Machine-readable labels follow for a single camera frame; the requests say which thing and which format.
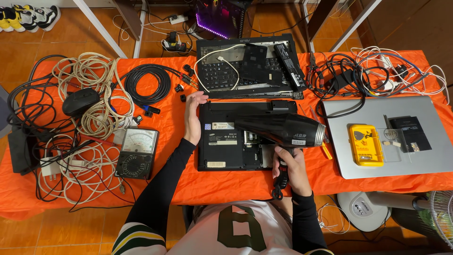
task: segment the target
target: purple led light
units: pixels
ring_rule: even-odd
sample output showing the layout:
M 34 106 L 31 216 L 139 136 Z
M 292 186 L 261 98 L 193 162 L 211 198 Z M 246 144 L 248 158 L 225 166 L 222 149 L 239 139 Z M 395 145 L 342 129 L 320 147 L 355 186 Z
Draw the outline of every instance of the purple led light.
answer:
M 198 14 L 195 14 L 195 16 L 197 17 L 197 24 L 198 24 L 198 26 L 200 26 L 201 28 L 204 28 L 204 29 L 208 30 L 208 31 L 211 32 L 211 33 L 217 34 L 217 35 L 219 35 L 219 36 L 221 36 L 221 37 L 223 37 L 223 38 L 225 38 L 225 39 L 228 39 L 228 37 L 226 37 L 226 36 L 224 36 L 224 35 L 222 35 L 222 34 L 216 32 L 216 31 L 213 31 L 213 30 L 211 30 L 211 29 L 209 29 L 209 28 L 207 28 L 207 27 L 205 27 L 205 26 L 203 26 L 203 25 L 201 25 L 201 24 L 200 24 L 199 17 L 198 17 Z

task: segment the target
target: silver laptop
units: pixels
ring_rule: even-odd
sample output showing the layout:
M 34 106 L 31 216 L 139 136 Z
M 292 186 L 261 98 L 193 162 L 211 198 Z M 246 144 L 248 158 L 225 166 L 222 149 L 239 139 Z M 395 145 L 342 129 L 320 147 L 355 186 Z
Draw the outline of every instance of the silver laptop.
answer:
M 358 105 L 359 99 L 329 100 L 323 101 L 323 110 L 327 116 L 334 116 L 349 112 Z M 410 157 L 409 161 L 385 162 L 382 167 L 358 166 L 353 158 L 348 128 L 352 124 L 367 124 L 376 129 L 386 129 L 384 114 L 389 119 L 417 117 L 432 149 L 402 153 L 403 157 Z M 326 124 L 338 169 L 345 179 L 453 171 L 453 147 L 428 96 L 367 98 L 363 108 L 356 113 L 327 119 Z

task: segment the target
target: laptop keyboard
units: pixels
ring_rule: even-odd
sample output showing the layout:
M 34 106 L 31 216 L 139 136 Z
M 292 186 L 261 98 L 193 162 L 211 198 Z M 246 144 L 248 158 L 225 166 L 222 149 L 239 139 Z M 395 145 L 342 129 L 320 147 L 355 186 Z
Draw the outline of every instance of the laptop keyboard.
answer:
M 239 72 L 241 76 L 241 61 L 230 62 L 232 66 Z M 268 58 L 266 59 L 266 69 L 270 70 L 282 70 L 283 65 L 280 65 L 280 62 L 277 58 Z M 198 71 L 198 77 L 203 82 L 203 85 L 208 89 L 221 89 L 221 88 L 232 88 L 237 81 L 236 71 L 231 68 L 226 62 L 216 63 L 216 64 L 204 64 L 202 65 L 202 70 Z M 282 81 L 287 81 L 286 70 L 283 70 L 283 79 Z M 256 81 L 250 81 L 246 79 L 239 79 L 237 86 L 248 86 L 254 84 L 262 84 Z

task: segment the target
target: laptop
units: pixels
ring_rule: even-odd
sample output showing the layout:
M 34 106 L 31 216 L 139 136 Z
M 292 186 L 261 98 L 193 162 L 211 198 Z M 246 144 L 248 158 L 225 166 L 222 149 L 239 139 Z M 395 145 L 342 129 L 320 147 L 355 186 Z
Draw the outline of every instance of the laptop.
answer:
M 304 98 L 302 92 L 293 92 L 295 90 L 291 85 L 292 78 L 274 50 L 274 45 L 285 44 L 291 57 L 297 60 L 292 34 L 225 40 L 197 40 L 197 59 L 201 59 L 212 51 L 227 49 L 237 44 L 253 44 L 266 47 L 265 68 L 283 72 L 281 85 L 277 86 L 244 79 L 241 74 L 241 67 L 244 63 L 244 54 L 247 52 L 246 47 L 238 46 L 227 51 L 211 54 L 198 63 L 198 77 L 210 92 L 206 92 L 202 86 L 199 89 L 205 91 L 209 98 L 292 98 L 296 100 Z M 218 60 L 218 56 L 222 56 L 239 71 L 240 80 L 234 90 L 231 89 L 236 84 L 237 73 L 228 63 Z
M 200 106 L 198 171 L 272 170 L 274 142 L 234 126 L 238 114 L 297 113 L 295 101 L 212 102 Z
M 329 100 L 323 101 L 322 108 L 327 116 L 349 112 L 360 105 L 360 100 Z M 431 146 L 429 150 L 407 152 L 398 150 L 392 162 L 384 166 L 361 167 L 354 162 L 348 128 L 353 124 L 373 125 L 376 129 L 387 129 L 388 123 L 384 115 L 391 121 L 402 117 L 417 117 L 426 138 Z M 434 108 L 429 96 L 408 96 L 397 98 L 367 98 L 359 111 L 339 118 L 326 120 L 330 140 L 332 142 L 336 163 L 340 174 L 345 179 L 369 177 L 412 175 L 437 172 L 451 172 L 453 147 Z

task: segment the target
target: black arm sleeve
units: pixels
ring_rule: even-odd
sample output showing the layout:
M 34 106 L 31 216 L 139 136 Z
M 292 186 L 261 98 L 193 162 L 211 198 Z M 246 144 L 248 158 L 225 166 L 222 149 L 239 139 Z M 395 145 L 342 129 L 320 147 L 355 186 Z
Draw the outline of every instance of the black arm sleeve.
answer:
M 291 192 L 293 193 L 293 250 L 304 254 L 315 249 L 327 249 L 316 215 L 313 192 L 311 196 L 299 196 L 293 190 Z
M 145 224 L 166 239 L 170 202 L 195 147 L 196 145 L 186 139 L 181 139 L 167 163 L 138 197 L 127 216 L 126 223 Z

